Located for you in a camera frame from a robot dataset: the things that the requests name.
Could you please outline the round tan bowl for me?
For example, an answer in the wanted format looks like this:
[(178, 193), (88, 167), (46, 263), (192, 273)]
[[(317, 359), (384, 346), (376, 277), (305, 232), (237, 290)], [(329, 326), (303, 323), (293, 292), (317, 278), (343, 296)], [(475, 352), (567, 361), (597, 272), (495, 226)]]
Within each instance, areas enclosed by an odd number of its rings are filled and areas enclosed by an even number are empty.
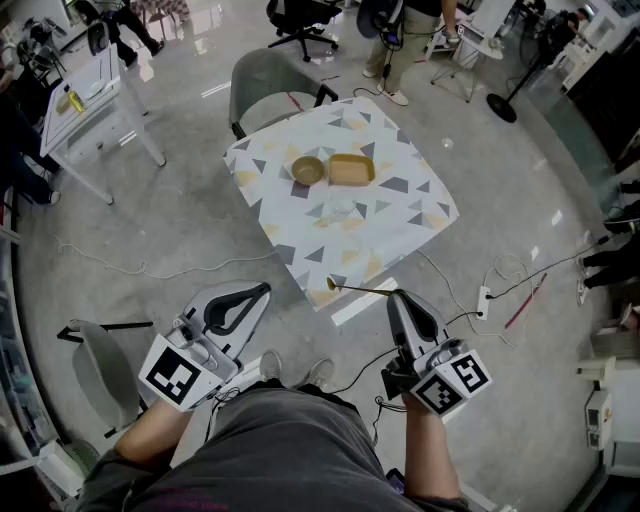
[(292, 163), (291, 175), (296, 182), (311, 186), (324, 179), (325, 166), (317, 157), (301, 156)]

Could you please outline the black standing fan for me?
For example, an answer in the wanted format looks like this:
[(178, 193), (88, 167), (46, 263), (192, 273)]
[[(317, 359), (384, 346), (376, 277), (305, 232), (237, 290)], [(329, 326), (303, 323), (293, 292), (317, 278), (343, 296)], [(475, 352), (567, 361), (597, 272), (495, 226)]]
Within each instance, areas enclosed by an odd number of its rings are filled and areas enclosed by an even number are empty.
[(487, 95), (488, 106), (498, 117), (508, 123), (514, 123), (517, 119), (511, 101), (537, 73), (549, 64), (551, 55), (549, 28), (553, 27), (555, 17), (556, 14), (549, 11), (542, 16), (531, 15), (527, 19), (518, 47), (519, 57), (526, 67), (526, 72), (519, 78), (518, 83), (506, 98), (494, 93)]

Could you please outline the person's left grey shoe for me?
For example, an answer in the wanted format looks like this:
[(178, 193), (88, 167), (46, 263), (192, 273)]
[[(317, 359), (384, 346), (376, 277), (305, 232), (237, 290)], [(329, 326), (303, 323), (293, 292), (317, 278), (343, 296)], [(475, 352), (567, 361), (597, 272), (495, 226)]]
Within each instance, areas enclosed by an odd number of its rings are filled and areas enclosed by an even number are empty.
[(278, 353), (267, 350), (260, 359), (260, 374), (264, 381), (281, 380), (282, 362)]

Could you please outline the black office chair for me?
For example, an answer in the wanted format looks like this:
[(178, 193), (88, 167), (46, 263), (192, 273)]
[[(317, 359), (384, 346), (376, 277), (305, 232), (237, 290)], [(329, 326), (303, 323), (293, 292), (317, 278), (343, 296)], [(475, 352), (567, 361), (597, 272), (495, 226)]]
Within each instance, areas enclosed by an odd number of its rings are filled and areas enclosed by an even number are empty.
[(275, 48), (297, 41), (302, 49), (303, 61), (310, 62), (306, 42), (317, 41), (328, 44), (332, 50), (338, 50), (339, 44), (333, 39), (323, 37), (323, 29), (318, 25), (328, 25), (342, 13), (337, 6), (339, 0), (269, 0), (266, 15), (276, 28), (279, 39), (268, 45)]

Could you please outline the triangle patterned tablecloth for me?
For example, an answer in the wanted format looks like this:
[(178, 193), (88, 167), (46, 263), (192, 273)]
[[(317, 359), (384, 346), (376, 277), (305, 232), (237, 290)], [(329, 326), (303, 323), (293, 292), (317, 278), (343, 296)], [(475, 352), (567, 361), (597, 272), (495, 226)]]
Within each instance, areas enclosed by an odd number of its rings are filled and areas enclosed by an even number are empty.
[[(314, 156), (365, 155), (367, 186), (323, 179), (304, 186), (292, 163)], [(246, 203), (314, 309), (336, 300), (327, 278), (360, 286), (450, 226), (453, 197), (409, 137), (372, 100), (355, 97), (280, 121), (232, 144), (223, 156)], [(349, 194), (349, 217), (330, 223), (329, 201)]]

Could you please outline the white square table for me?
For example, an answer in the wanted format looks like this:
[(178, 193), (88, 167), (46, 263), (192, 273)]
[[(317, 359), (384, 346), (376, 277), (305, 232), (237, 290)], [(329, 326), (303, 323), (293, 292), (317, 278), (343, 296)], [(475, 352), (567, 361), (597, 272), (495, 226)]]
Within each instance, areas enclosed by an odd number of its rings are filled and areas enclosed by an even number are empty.
[[(94, 83), (104, 81), (104, 89), (95, 97), (84, 98)], [(70, 105), (67, 92), (74, 90), (85, 104), (86, 111), (78, 113)], [(97, 188), (70, 160), (70, 150), (78, 143), (84, 148), (95, 148), (105, 140), (109, 131), (123, 125), (139, 139), (153, 160), (160, 166), (166, 157), (145, 127), (149, 114), (127, 77), (116, 47), (111, 45), (76, 71), (63, 79), (52, 93), (43, 125), (41, 156), (51, 156), (63, 170), (78, 180), (106, 204), (114, 203), (111, 194)]]

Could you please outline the person's grey shoe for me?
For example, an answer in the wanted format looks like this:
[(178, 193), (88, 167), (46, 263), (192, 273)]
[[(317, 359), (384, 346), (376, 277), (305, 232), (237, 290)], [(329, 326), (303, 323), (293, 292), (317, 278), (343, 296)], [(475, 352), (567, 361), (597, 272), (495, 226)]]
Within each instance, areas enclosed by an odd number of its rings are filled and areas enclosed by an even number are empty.
[(313, 365), (309, 370), (305, 384), (312, 385), (324, 391), (334, 374), (335, 365), (329, 358), (324, 358)]
[(260, 359), (260, 374), (264, 381), (281, 380), (282, 362), (278, 353), (267, 350)]

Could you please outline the grey chair with black legs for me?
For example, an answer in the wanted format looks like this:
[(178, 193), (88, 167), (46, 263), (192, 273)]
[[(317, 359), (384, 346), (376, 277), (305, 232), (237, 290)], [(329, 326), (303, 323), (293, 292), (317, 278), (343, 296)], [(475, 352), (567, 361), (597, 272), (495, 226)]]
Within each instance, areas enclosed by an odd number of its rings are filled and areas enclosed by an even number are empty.
[(100, 325), (72, 320), (57, 334), (59, 340), (76, 345), (72, 366), (85, 397), (109, 426), (104, 434), (107, 439), (134, 423), (148, 409), (139, 392), (138, 378), (112, 333), (152, 326), (151, 321)]

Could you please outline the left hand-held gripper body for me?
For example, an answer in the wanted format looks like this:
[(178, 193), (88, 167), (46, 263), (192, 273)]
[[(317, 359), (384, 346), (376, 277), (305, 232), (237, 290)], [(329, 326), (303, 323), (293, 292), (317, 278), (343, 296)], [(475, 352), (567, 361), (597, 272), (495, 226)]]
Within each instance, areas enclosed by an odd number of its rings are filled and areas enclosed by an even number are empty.
[(214, 398), (243, 369), (193, 324), (178, 317), (158, 334), (139, 372), (140, 381), (179, 411)]

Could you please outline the white round side table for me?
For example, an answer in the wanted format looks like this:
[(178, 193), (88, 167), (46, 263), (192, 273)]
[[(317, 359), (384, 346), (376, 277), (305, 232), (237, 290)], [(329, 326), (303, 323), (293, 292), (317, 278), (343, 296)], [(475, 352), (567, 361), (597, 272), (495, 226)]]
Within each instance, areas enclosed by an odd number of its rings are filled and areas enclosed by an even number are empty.
[(487, 59), (502, 60), (502, 43), (486, 36), (473, 25), (470, 17), (461, 19), (457, 30), (458, 41), (447, 44), (447, 56), (432, 76), (430, 84), (451, 80), (459, 86), (465, 102), (470, 103), (479, 85), (480, 65)]

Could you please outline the cardboard box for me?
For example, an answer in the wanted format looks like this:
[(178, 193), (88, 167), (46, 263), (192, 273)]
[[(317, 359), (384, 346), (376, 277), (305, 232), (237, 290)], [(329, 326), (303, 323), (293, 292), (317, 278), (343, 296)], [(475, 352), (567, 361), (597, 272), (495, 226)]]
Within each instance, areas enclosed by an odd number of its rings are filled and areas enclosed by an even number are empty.
[(619, 319), (602, 326), (591, 348), (595, 357), (640, 360), (640, 305), (628, 304)]

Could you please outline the person's right grey shoe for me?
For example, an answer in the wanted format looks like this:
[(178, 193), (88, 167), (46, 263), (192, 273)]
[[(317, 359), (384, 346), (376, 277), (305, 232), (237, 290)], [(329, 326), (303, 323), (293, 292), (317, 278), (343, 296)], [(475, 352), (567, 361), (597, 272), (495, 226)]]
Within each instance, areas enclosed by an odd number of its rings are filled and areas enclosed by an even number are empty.
[(329, 358), (324, 358), (313, 365), (309, 370), (305, 384), (312, 385), (324, 391), (334, 374), (335, 365)]

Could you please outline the glass shelf cabinet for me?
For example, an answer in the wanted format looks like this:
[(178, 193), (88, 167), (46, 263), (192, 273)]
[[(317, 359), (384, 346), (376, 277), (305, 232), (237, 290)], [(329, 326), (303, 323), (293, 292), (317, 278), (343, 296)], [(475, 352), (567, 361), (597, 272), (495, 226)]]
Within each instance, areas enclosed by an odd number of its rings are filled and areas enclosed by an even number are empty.
[(59, 439), (21, 332), (12, 272), (13, 244), (0, 237), (0, 465), (33, 462)]

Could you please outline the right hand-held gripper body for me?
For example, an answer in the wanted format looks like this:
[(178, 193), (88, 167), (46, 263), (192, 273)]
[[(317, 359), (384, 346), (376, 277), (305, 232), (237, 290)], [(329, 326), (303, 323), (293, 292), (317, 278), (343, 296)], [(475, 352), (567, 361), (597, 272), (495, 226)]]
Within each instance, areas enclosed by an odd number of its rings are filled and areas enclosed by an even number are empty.
[(402, 347), (381, 371), (389, 400), (410, 394), (432, 413), (445, 417), (492, 384), (475, 349), (464, 340), (448, 339), (431, 350)]

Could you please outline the white appliance stack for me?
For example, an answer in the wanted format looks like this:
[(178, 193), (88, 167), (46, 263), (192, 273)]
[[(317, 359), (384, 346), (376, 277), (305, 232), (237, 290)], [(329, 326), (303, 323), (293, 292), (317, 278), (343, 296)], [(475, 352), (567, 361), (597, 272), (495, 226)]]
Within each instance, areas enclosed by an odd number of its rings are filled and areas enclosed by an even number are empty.
[(585, 359), (576, 375), (593, 385), (584, 407), (587, 446), (607, 473), (640, 479), (640, 360)]

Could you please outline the small gold spoon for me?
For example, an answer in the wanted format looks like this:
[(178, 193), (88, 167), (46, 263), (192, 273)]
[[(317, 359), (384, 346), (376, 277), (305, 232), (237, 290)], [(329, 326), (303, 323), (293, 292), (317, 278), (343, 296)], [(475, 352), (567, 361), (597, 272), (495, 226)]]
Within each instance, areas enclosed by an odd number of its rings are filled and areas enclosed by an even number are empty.
[(327, 286), (328, 286), (330, 291), (352, 290), (352, 291), (358, 291), (358, 292), (363, 292), (363, 293), (371, 293), (371, 294), (377, 294), (377, 295), (382, 295), (382, 296), (390, 296), (390, 295), (393, 295), (394, 293), (396, 293), (396, 290), (369, 289), (369, 288), (362, 288), (362, 287), (352, 287), (352, 286), (346, 286), (346, 285), (338, 285), (331, 278), (327, 278), (326, 282), (327, 282)]

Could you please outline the person's left forearm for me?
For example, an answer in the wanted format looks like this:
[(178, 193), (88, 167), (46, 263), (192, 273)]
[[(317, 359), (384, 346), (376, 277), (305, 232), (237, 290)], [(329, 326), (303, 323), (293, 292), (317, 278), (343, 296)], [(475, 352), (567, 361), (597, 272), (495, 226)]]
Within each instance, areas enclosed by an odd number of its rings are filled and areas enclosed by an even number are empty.
[(159, 472), (169, 466), (192, 415), (158, 399), (119, 438), (115, 451), (133, 465)]

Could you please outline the red stick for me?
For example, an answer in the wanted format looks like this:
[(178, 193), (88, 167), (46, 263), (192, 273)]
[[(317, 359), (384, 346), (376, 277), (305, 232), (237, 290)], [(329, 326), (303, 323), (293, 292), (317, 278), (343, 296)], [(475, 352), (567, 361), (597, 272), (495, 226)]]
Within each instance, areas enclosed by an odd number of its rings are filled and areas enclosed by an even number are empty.
[(518, 308), (518, 310), (514, 313), (514, 315), (507, 321), (507, 323), (504, 325), (504, 329), (508, 329), (517, 319), (518, 317), (523, 313), (523, 311), (528, 307), (528, 305), (532, 302), (533, 297), (535, 296), (535, 294), (537, 293), (538, 289), (540, 288), (540, 286), (542, 285), (542, 283), (544, 282), (544, 280), (547, 277), (547, 272), (544, 272), (542, 274), (542, 277), (540, 278), (540, 281), (535, 284), (533, 286), (532, 291), (530, 292), (529, 296), (526, 298), (526, 300), (523, 302), (523, 304)]

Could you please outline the person's right forearm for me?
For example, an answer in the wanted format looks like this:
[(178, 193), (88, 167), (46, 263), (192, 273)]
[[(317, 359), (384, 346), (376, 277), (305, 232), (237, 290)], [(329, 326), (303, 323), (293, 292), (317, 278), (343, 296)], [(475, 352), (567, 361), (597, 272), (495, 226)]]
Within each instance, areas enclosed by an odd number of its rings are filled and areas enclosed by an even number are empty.
[(412, 395), (406, 407), (405, 495), (412, 498), (461, 498), (443, 421)]

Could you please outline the clear glass cup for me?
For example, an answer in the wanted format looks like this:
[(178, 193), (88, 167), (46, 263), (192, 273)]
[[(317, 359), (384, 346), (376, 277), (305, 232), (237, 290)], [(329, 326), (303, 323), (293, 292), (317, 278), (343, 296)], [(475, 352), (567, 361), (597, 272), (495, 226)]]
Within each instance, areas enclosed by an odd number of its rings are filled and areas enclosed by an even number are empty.
[(335, 194), (330, 199), (329, 206), (329, 222), (340, 223), (349, 217), (356, 203), (349, 194)]

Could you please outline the person's grey shirt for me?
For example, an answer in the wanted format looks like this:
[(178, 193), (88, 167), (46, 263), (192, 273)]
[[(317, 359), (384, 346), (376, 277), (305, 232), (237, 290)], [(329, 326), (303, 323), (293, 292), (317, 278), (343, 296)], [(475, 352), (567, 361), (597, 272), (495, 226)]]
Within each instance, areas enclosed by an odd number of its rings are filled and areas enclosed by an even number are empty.
[(470, 511), (463, 496), (398, 494), (350, 403), (270, 380), (221, 407), (212, 437), (179, 465), (149, 471), (114, 446), (87, 477), (77, 512)]

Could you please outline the rectangular tan tray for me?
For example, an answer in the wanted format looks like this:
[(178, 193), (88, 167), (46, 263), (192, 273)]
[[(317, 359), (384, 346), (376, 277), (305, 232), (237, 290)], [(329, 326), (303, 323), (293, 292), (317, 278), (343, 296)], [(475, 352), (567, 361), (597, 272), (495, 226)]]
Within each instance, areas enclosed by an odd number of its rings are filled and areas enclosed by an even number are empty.
[(336, 153), (328, 159), (328, 179), (333, 185), (367, 186), (375, 179), (375, 167), (365, 155)]

